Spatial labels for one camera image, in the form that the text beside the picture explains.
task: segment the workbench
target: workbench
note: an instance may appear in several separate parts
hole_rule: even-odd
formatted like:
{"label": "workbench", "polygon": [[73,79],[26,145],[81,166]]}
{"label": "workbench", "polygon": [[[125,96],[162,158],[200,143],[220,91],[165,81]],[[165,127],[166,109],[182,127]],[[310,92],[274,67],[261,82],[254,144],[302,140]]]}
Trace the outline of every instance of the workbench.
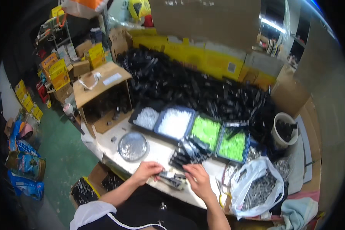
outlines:
{"label": "workbench", "polygon": [[[155,133],[149,132],[147,130],[141,129],[139,127],[135,127],[128,122],[128,118],[121,121],[119,124],[108,130],[107,132],[100,134],[97,133],[94,129],[94,133],[96,134],[96,138],[94,139],[90,134],[84,122],[81,123],[81,128],[85,132],[82,135],[82,141],[87,146],[89,150],[91,150],[98,159],[100,159],[104,164],[108,165],[110,168],[116,168],[116,170],[121,170],[129,175],[132,175],[138,168],[139,163],[141,161],[156,161],[164,166],[166,170],[170,170],[171,166],[168,164],[171,155],[175,149],[175,145],[173,142],[169,142],[167,139],[162,140],[160,136],[157,136]],[[146,140],[150,145],[150,150],[146,156],[138,161],[138,162],[127,162],[125,161],[118,153],[117,146],[119,140],[122,136],[130,131],[138,131],[141,132]],[[115,142],[111,141],[111,138],[116,137],[117,140]],[[220,191],[216,184],[216,178],[221,181],[221,177],[225,170],[225,164],[215,161],[215,160],[207,160],[203,162],[203,167],[206,169],[207,173],[210,176],[210,183],[213,192],[216,194],[217,199],[219,198]],[[174,172],[182,173],[177,169],[173,169]],[[150,178],[147,181],[147,184],[150,186],[170,195],[179,200],[182,200],[186,203],[195,205],[197,207],[207,209],[203,200],[201,200],[192,190],[190,184],[188,182],[188,186],[183,190],[179,191],[176,190],[163,182],[154,182],[153,178]],[[223,194],[222,201],[226,200],[226,195]]]}

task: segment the green plastic part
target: green plastic part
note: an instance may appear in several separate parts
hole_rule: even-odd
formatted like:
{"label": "green plastic part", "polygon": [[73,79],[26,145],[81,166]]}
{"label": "green plastic part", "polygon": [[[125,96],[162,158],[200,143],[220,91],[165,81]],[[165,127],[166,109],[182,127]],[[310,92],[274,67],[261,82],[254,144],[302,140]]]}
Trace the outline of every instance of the green plastic part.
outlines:
{"label": "green plastic part", "polygon": [[214,150],[218,133],[220,132],[220,123],[213,122],[210,119],[196,117],[192,129],[192,134],[198,137],[204,143],[210,145],[210,150]]}
{"label": "green plastic part", "polygon": [[243,151],[245,145],[245,134],[243,132],[237,133],[231,139],[227,139],[228,134],[224,133],[224,138],[222,139],[219,155],[239,162],[243,161]]}

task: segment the light blue towel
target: light blue towel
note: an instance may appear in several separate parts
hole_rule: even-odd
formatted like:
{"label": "light blue towel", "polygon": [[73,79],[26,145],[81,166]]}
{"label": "light blue towel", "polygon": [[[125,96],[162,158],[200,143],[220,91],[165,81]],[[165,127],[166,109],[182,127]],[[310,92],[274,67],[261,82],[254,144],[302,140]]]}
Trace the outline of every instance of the light blue towel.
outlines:
{"label": "light blue towel", "polygon": [[318,212],[318,203],[309,197],[299,200],[285,200],[281,205],[281,216],[285,226],[271,227],[267,230],[299,230],[308,224]]}

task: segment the paper label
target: paper label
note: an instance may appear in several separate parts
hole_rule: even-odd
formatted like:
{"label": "paper label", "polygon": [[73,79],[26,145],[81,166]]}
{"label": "paper label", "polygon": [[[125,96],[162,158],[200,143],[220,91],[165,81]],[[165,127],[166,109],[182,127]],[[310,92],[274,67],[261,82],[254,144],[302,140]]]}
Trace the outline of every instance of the paper label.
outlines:
{"label": "paper label", "polygon": [[119,73],[116,73],[112,75],[111,77],[107,78],[106,80],[104,80],[102,83],[104,85],[110,85],[112,82],[119,80],[120,78],[121,78],[121,75]]}

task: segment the concrete floor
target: concrete floor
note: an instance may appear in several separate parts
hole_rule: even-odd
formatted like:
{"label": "concrete floor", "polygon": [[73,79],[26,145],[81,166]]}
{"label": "concrete floor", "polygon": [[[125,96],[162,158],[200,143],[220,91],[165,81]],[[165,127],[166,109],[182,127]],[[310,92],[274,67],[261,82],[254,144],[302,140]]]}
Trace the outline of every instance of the concrete floor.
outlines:
{"label": "concrete floor", "polygon": [[[80,132],[67,119],[59,102],[47,108],[41,101],[35,101],[43,112],[40,124],[43,136],[38,153],[46,158],[44,194],[60,222],[69,229],[75,213],[69,201],[70,188],[80,177],[89,175],[98,159],[83,144]],[[46,215],[38,218],[39,222],[48,221]]]}

